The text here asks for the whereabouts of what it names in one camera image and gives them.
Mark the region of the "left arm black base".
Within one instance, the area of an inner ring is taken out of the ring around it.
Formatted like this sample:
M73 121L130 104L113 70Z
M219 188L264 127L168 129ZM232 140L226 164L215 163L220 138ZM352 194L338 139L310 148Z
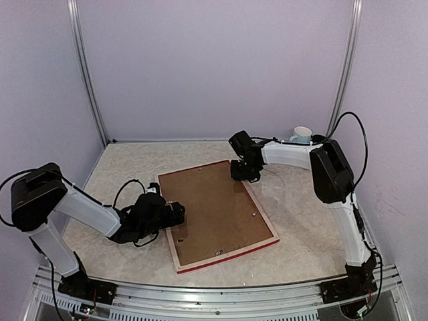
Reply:
M58 286L59 293L91 301L95 304L112 305L118 286L112 282L89 278L76 252L74 255L78 262L78 271L71 276L61 277Z

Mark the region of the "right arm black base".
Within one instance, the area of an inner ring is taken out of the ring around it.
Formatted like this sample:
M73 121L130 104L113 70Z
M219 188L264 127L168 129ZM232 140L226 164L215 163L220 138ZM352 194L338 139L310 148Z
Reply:
M320 291L324 304L356 298L378 290L373 271L376 255L371 254L361 266L345 265L346 277L322 282Z

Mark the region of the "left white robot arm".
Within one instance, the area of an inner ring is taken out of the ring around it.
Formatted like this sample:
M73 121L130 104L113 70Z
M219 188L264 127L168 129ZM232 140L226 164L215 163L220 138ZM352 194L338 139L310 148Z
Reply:
M93 290L79 257L49 222L52 213L66 215L117 244L133 243L185 222L185 207L166 201L158 183L151 183L136 203L122 209L105 205L71 183L55 163L27 169L5 179L11 183L11 226L26 233L77 296Z

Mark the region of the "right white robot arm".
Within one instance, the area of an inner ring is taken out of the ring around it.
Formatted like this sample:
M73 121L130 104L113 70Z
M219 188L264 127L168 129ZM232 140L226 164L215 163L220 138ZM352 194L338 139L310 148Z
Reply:
M285 144L273 140L256 142L245 131L229 139L239 157L231 162L231 178L257 182L266 165L287 165L312 173L314 192L334 216L348 267L360 268L372 254L364 244L364 222L356 202L354 174L339 144Z

